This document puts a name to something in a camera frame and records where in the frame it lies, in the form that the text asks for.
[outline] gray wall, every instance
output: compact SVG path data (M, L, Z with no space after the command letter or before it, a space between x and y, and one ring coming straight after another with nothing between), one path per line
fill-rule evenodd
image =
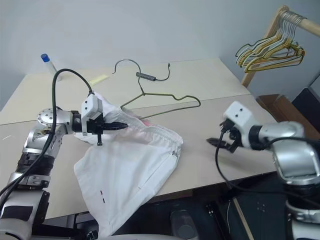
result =
M0 0L0 107L25 74L45 72L40 54L57 68L112 66L219 57L239 78L235 53L260 39L281 4L320 23L318 0ZM258 72L254 95L292 100L320 69L320 38L297 30L303 63Z

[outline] plastic bottle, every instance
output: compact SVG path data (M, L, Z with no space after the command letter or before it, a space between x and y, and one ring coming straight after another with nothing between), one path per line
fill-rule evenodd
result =
M57 72L57 69L55 65L52 63L52 61L50 60L49 56L46 53L44 53L44 54L41 54L41 58L44 64L46 65L46 67L48 68L49 72L52 74L52 76L54 76ZM56 80L61 81L61 76L59 75Z

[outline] white fabric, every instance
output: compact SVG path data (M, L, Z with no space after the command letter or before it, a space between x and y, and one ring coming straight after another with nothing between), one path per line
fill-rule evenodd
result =
M86 206L99 224L99 239L112 235L162 187L177 166L182 138L172 130L135 116L102 99L104 120L128 128L76 137L92 144L74 165Z

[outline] wooden rack pole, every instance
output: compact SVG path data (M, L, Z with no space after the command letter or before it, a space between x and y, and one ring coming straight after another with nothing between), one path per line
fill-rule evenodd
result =
M269 38L276 33L277 28L278 28L278 17L280 15L280 13L282 11L288 11L288 10L289 10L289 7L285 6L285 5L282 5L277 9L275 16L272 19L272 22L270 23L265 35L263 36L264 39ZM316 24L308 19L303 19L298 24L298 26L300 28L308 31L309 33L312 33L312 34L320 37L320 25L319 24ZM249 86L250 82L252 81L252 79L254 78L255 74L256 74L255 71L245 73L243 76L243 79L241 81L241 84L247 88Z

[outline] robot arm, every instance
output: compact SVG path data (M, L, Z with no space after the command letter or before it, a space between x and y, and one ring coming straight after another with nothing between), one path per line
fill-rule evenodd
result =
M29 240L32 230L45 220L50 193L43 190L50 183L50 173L54 166L64 135L92 133L97 135L97 145L102 145L104 131L128 127L121 122L105 123L102 101L90 94L81 105L82 115L77 111L56 109L55 134L43 158L30 174L26 175L9 195L0 213L0 239ZM19 178L41 154L53 124L51 108L41 111L34 128L30 131L16 171L8 183Z
M320 160L313 146L293 139L268 144L277 138L304 138L304 127L300 123L284 121L260 125L250 110L237 101L225 111L223 118L222 131L229 132L234 142L222 142L222 148L232 153L237 147L271 151L285 191L320 203ZM216 138L209 138L208 142L218 144ZM289 194L286 208L291 238L320 239L320 209Z

